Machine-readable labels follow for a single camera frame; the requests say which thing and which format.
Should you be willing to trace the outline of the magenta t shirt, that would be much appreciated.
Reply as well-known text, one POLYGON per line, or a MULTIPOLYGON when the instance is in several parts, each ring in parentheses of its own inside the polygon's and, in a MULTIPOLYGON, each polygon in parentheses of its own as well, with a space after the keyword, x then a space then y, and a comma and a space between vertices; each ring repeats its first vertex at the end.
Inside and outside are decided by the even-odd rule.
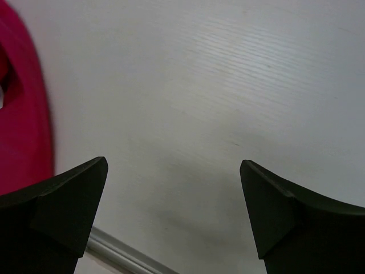
POLYGON ((1 194, 54 174, 46 85, 33 40, 17 12, 1 1, 1 194))

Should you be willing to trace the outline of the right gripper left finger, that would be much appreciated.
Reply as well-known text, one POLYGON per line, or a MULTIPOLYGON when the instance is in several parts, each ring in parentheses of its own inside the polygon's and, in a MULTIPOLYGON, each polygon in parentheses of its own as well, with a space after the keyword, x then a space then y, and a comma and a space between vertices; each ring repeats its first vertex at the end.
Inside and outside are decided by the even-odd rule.
POLYGON ((108 174, 100 156, 1 196, 1 273, 74 273, 108 174))

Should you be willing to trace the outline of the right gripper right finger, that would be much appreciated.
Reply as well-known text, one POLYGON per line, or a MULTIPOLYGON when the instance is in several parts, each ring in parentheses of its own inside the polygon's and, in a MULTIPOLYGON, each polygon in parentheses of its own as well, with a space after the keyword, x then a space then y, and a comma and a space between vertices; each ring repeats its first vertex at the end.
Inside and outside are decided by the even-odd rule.
POLYGON ((267 273, 364 273, 364 208, 279 177, 252 160, 240 166, 259 259, 267 273))

